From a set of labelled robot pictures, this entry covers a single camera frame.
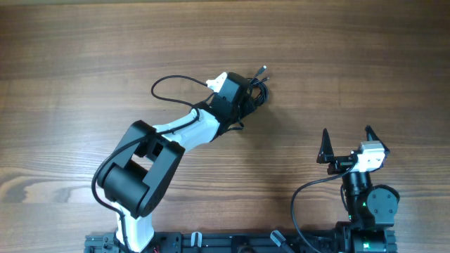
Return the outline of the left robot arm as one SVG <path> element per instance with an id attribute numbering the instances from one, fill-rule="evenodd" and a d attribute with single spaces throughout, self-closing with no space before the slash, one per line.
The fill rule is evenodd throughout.
<path id="1" fill-rule="evenodd" d="M 116 239 L 125 252 L 142 252 L 155 235 L 152 211 L 162 200 L 181 158 L 228 131 L 243 129 L 256 108 L 258 78 L 224 72 L 204 82 L 212 94 L 189 103 L 189 113 L 168 124 L 134 122 L 91 182 L 96 201 L 117 215 Z"/>

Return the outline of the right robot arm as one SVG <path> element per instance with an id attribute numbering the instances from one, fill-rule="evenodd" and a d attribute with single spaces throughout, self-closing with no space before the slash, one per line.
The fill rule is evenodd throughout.
<path id="1" fill-rule="evenodd" d="M 348 222 L 336 223 L 334 252 L 397 252 L 394 217 L 400 195 L 387 185 L 373 185 L 371 173 L 381 169 L 390 153 L 388 147 L 367 126 L 366 140 L 347 156 L 334 155 L 328 130 L 323 130 L 317 162 L 327 164 L 329 175 L 342 179 L 341 196 Z"/>

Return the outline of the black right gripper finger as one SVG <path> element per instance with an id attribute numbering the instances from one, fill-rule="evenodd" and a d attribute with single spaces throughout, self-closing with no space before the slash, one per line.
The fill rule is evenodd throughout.
<path id="1" fill-rule="evenodd" d="M 319 148 L 319 153 L 316 159 L 318 164 L 325 164 L 334 161 L 334 152 L 330 142 L 330 136 L 327 128 L 323 130 L 321 147 Z"/>
<path id="2" fill-rule="evenodd" d="M 378 141 L 384 148 L 384 153 L 389 155 L 390 149 L 377 137 L 374 130 L 370 125 L 367 125 L 365 128 L 367 141 Z"/>

